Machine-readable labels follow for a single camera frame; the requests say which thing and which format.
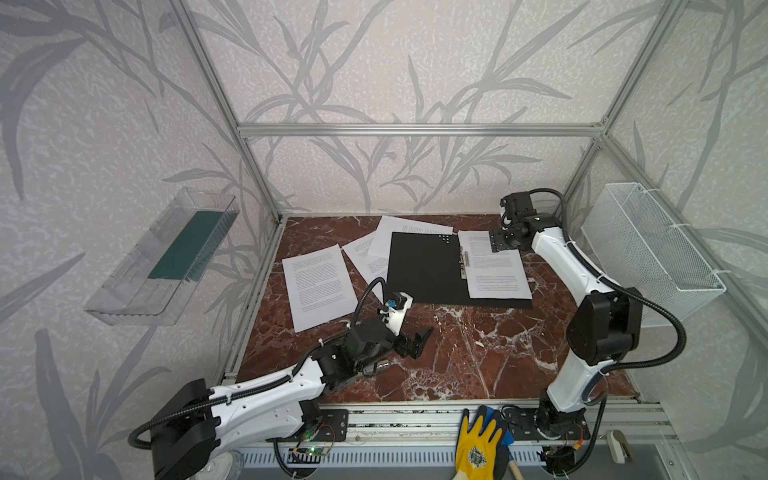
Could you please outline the blue folder black inside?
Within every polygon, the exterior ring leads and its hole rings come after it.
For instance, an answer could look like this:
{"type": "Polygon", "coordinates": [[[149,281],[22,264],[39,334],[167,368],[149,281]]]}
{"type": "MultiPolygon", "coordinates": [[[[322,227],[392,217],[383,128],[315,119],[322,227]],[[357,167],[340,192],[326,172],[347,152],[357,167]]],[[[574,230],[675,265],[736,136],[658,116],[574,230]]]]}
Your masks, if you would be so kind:
{"type": "Polygon", "coordinates": [[[456,234],[392,234],[387,272],[390,293],[405,292],[421,304],[531,309],[531,299],[478,298],[462,277],[456,234]]]}

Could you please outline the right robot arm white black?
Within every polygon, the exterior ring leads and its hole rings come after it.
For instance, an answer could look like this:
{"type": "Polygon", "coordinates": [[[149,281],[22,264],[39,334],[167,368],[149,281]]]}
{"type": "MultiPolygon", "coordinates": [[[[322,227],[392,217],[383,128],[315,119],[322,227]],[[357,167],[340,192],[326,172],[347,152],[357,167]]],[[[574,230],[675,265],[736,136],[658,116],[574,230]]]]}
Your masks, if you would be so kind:
{"type": "Polygon", "coordinates": [[[566,328],[569,346],[565,363],[539,399],[534,424],[548,438],[562,436],[582,421],[586,408],[607,400],[605,393],[591,394],[600,380],[613,371],[661,366],[679,357],[687,345],[682,322],[669,310],[644,297],[634,287],[624,287],[603,273],[572,240],[567,212],[559,217],[541,213],[532,196],[552,194],[560,204],[563,194],[551,188],[510,193],[500,200],[500,227],[489,233],[492,251],[533,251],[559,276],[577,304],[566,328]],[[676,333],[671,350],[656,358],[626,362],[639,345],[643,309],[665,318],[676,333]]]}

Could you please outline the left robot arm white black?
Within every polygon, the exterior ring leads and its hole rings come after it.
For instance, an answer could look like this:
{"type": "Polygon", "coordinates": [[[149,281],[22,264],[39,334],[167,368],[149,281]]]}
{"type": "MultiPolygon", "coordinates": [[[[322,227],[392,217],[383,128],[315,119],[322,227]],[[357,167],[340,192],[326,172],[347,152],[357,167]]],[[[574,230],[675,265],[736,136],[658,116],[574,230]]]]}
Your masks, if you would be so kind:
{"type": "Polygon", "coordinates": [[[215,388],[191,381],[135,428],[128,443],[150,451],[155,478],[189,479],[211,459],[256,442],[331,441],[319,398],[374,376],[392,352],[418,358],[432,333],[427,327],[412,336],[394,334],[384,320],[368,318],[272,374],[215,388]]]}

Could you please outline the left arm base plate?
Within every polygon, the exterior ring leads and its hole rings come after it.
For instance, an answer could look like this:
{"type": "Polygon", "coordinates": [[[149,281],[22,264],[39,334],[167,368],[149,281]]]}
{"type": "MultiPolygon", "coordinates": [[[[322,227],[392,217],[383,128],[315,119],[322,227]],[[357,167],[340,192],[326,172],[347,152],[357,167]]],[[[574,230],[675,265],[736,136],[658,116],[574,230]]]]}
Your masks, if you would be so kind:
{"type": "Polygon", "coordinates": [[[348,427],[348,409],[321,409],[305,424],[298,438],[309,442],[345,441],[348,427]]]}

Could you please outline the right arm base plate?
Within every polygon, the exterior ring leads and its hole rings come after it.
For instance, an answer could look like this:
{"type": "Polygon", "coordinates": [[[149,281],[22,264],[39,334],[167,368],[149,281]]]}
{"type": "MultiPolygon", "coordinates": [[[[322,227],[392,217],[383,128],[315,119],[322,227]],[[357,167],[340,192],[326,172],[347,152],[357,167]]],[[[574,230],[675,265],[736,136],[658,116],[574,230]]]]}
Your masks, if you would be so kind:
{"type": "Polygon", "coordinates": [[[591,438],[585,410],[563,413],[549,407],[505,405],[501,413],[516,441],[579,441],[591,438]]]}

